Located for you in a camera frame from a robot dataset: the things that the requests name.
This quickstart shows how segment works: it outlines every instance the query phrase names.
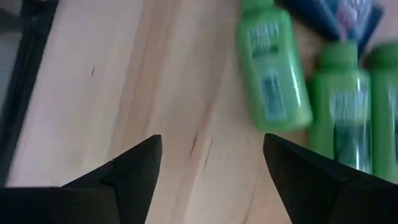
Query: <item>black object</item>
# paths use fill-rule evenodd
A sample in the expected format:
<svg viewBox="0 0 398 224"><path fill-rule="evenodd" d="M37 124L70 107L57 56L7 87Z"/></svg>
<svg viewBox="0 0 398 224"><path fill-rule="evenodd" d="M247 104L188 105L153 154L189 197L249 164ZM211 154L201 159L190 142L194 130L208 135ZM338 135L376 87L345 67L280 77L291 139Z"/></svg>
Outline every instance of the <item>black object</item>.
<svg viewBox="0 0 398 224"><path fill-rule="evenodd" d="M161 158L152 136L63 187L0 189L0 223L144 224Z"/></svg>
<svg viewBox="0 0 398 224"><path fill-rule="evenodd" d="M359 55L383 15L383 8L373 0L280 1L328 40L356 40Z"/></svg>
<svg viewBox="0 0 398 224"><path fill-rule="evenodd" d="M23 0L19 16L0 10L0 35L13 32L21 36L18 46L5 46L11 47L10 52L0 47L2 57L12 57L0 63L0 71L10 70L10 74L0 74L0 186L6 183L57 4L54 0Z"/></svg>
<svg viewBox="0 0 398 224"><path fill-rule="evenodd" d="M397 185L273 134L264 156L293 224L397 223Z"/></svg>

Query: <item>wooden table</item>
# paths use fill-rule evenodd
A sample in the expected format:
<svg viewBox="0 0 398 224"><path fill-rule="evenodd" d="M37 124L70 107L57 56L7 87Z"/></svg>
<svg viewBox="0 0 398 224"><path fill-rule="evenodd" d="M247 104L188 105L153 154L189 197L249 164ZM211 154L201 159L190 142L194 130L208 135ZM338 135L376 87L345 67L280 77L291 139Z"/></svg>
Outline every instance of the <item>wooden table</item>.
<svg viewBox="0 0 398 224"><path fill-rule="evenodd" d="M398 35L398 1L380 2L373 42ZM248 114L238 19L238 0L60 1L9 185L62 185L161 134L147 223L290 223ZM294 31L309 77L323 41Z"/></svg>

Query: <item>small bottle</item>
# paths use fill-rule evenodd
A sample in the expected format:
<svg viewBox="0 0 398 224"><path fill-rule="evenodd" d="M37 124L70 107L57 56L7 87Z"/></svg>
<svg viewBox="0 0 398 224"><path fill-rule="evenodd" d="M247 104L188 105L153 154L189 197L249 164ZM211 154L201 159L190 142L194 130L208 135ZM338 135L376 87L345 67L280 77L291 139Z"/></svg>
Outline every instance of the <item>small bottle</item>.
<svg viewBox="0 0 398 224"><path fill-rule="evenodd" d="M314 124L311 149L371 173L370 78L358 68L354 42L327 45L311 86Z"/></svg>
<svg viewBox="0 0 398 224"><path fill-rule="evenodd" d="M289 14L272 0L243 0L236 38L252 118L258 130L309 126L312 111Z"/></svg>
<svg viewBox="0 0 398 224"><path fill-rule="evenodd" d="M370 64L373 172L398 183L398 41L374 49Z"/></svg>

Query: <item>bottle cap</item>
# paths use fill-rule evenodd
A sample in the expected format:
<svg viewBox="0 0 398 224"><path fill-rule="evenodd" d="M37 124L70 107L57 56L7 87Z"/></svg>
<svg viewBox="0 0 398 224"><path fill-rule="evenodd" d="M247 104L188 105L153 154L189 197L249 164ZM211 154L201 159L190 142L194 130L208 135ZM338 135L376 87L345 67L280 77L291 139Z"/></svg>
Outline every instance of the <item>bottle cap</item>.
<svg viewBox="0 0 398 224"><path fill-rule="evenodd" d="M398 66L398 40L385 42L376 47L370 56L372 67Z"/></svg>
<svg viewBox="0 0 398 224"><path fill-rule="evenodd" d="M260 9L262 7L268 7L274 5L274 0L242 0L241 10L243 13Z"/></svg>
<svg viewBox="0 0 398 224"><path fill-rule="evenodd" d="M336 42L326 45L318 61L320 67L358 66L358 46L356 42Z"/></svg>

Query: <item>wood grain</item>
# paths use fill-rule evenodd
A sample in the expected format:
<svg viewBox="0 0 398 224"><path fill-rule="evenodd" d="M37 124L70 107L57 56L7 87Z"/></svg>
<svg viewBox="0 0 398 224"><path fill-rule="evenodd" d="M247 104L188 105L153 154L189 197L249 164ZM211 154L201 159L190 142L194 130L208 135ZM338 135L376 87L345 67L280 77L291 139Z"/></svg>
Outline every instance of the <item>wood grain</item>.
<svg viewBox="0 0 398 224"><path fill-rule="evenodd" d="M398 4L380 2L372 44L397 35ZM9 185L62 185L161 134L147 223L290 223L246 106L239 18L238 0L61 1ZM324 41L294 32L310 78Z"/></svg>

